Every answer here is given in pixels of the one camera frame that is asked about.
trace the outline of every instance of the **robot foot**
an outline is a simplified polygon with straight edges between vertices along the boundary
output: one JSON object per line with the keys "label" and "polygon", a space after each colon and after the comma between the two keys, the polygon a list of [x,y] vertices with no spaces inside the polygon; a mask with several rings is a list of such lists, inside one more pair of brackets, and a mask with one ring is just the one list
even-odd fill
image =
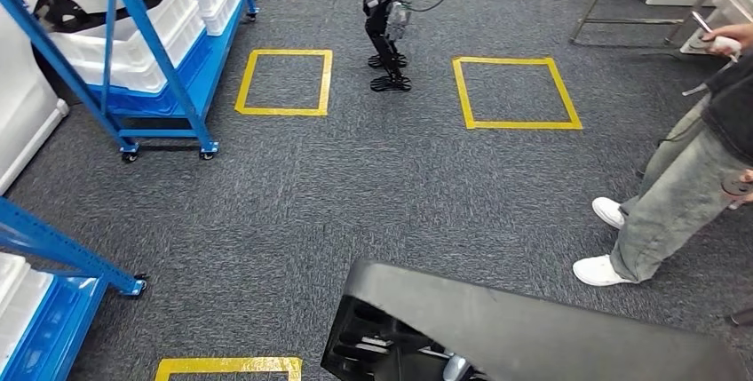
{"label": "robot foot", "polygon": [[[407,66],[408,59],[406,59],[404,55],[398,54],[398,67],[403,68]],[[371,57],[369,57],[369,67],[382,68],[384,67],[384,64],[382,63],[382,59],[380,59],[378,55],[372,55]]]}
{"label": "robot foot", "polygon": [[376,92],[382,91],[410,91],[413,88],[410,79],[405,76],[392,78],[390,76],[378,77],[371,81],[371,90]]}

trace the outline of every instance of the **person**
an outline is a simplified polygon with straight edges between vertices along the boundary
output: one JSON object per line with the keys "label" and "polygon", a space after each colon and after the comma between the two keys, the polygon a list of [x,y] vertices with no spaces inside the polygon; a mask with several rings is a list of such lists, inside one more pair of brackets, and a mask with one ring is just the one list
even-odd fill
{"label": "person", "polygon": [[[703,40],[718,36],[750,49],[753,23],[712,30]],[[732,50],[710,52],[731,55]],[[646,166],[638,195],[622,204],[604,197],[593,201],[596,215],[620,232],[611,254],[573,264],[582,282],[610,286],[651,279],[664,259],[733,202],[722,190],[725,178],[740,175],[753,182],[753,55],[705,85],[707,95],[662,140]]]}

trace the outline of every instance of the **hand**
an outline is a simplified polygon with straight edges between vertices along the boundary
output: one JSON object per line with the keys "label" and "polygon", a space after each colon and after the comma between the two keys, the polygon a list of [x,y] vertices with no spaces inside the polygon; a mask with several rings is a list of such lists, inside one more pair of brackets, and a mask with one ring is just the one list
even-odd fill
{"label": "hand", "polygon": [[[743,183],[753,183],[753,170],[745,170],[745,172],[740,175],[740,181],[742,181]],[[753,202],[753,194],[748,194],[740,200],[745,203]]]}
{"label": "hand", "polygon": [[[746,50],[753,46],[753,23],[749,24],[734,24],[732,26],[724,26],[723,28],[717,28],[703,35],[703,41],[710,42],[716,39],[718,36],[729,37],[739,42],[742,45],[742,49]],[[716,55],[730,56],[733,54],[733,50],[729,47],[714,48],[710,47],[708,51]]]}

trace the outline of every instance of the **blue metal shelf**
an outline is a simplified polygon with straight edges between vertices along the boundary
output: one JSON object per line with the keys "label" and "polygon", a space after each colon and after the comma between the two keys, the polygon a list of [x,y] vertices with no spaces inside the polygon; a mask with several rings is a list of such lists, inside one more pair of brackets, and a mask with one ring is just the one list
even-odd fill
{"label": "blue metal shelf", "polygon": [[63,381],[73,365],[108,286],[137,297],[143,277],[125,273],[73,239],[0,197],[0,246],[75,267],[52,273],[0,381]]}
{"label": "blue metal shelf", "polygon": [[[230,44],[233,42],[235,32],[238,30],[238,24],[240,23],[240,18],[243,14],[244,4],[245,0],[241,0],[235,8],[235,13],[222,35],[209,37],[211,48],[210,56],[204,62],[204,65],[196,74],[194,80],[186,87],[188,97],[191,99],[194,107],[196,107],[196,112],[202,119],[207,117],[207,113],[210,110],[211,102],[214,99],[214,93],[217,90],[217,85],[219,83],[219,78],[222,76],[222,69],[227,61],[227,54],[230,52]],[[121,117],[138,118],[186,117],[186,111],[180,105],[175,107],[171,113],[165,115],[145,115],[143,112],[121,109],[113,109],[112,114]],[[143,135],[144,132],[138,131],[139,130],[121,130],[121,137],[148,137],[147,135]]]}
{"label": "blue metal shelf", "polygon": [[[255,19],[258,13],[255,0],[244,0],[244,2],[248,9],[246,14],[250,18]],[[195,138],[201,144],[200,157],[204,160],[211,159],[219,150],[219,146],[212,139],[204,121],[214,97],[214,92],[217,89],[219,77],[222,74],[222,67],[225,65],[227,52],[233,41],[238,21],[242,15],[243,4],[239,4],[236,8],[234,16],[231,18],[232,24],[228,26],[227,31],[222,36],[211,39],[212,52],[207,54],[207,62],[200,70],[198,79],[191,80],[189,83],[187,79],[180,77],[177,69],[172,65],[170,57],[162,46],[155,28],[147,16],[147,8],[144,2],[142,0],[123,0],[123,3],[139,28],[139,32],[144,37],[149,50],[154,54],[157,66],[159,66],[167,79],[169,94],[178,104],[171,111],[169,111],[169,108],[166,108],[165,111],[168,113],[156,111],[157,115],[155,115],[154,110],[152,114],[149,114],[143,111],[137,112],[135,110],[123,109],[114,112],[110,109],[111,107],[107,106],[107,94],[111,90],[109,87],[109,72],[112,56],[112,38],[115,29],[115,0],[108,0],[106,22],[107,44],[102,85],[102,88],[106,92],[102,92],[100,97],[90,89],[70,63],[67,62],[63,54],[40,27],[36,18],[27,12],[22,0],[0,0],[0,4],[6,8],[8,13],[13,16],[19,26],[26,32],[32,44],[44,55],[70,89],[73,90],[94,117],[113,137],[119,151],[123,154],[125,162],[136,160],[139,143],[135,138]],[[190,129],[129,129],[125,128],[121,122],[124,117],[180,118],[186,119],[191,126]]]}
{"label": "blue metal shelf", "polygon": [[98,278],[56,276],[0,380],[64,381],[105,290]]}

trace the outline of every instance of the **gray carpet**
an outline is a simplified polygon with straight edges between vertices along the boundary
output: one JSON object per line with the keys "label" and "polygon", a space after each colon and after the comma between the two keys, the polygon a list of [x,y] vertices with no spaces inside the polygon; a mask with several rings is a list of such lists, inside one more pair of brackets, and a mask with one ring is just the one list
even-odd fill
{"label": "gray carpet", "polygon": [[[629,15],[678,14],[605,1]],[[399,43],[414,90],[379,95],[369,91],[378,73],[365,66],[361,0],[261,0],[210,111],[221,146],[211,162],[152,152],[125,165],[74,107],[9,197],[152,281],[140,300],[107,296],[70,379],[151,380],[166,357],[290,355],[305,360],[305,380],[331,380],[318,362],[358,257],[710,333],[753,369],[753,329],[721,319],[753,305],[751,209],[724,214],[643,285],[594,289],[570,273],[615,238],[591,199],[637,191],[633,171],[694,103],[679,93],[720,67],[666,55],[665,27],[589,25],[570,45],[584,3],[447,0],[417,13]],[[262,47],[334,52],[327,117],[234,111],[248,55]],[[583,131],[466,130],[457,55],[552,56]],[[537,68],[469,67],[477,117],[562,118]],[[310,106],[319,80],[315,62],[260,61],[248,105]]]}

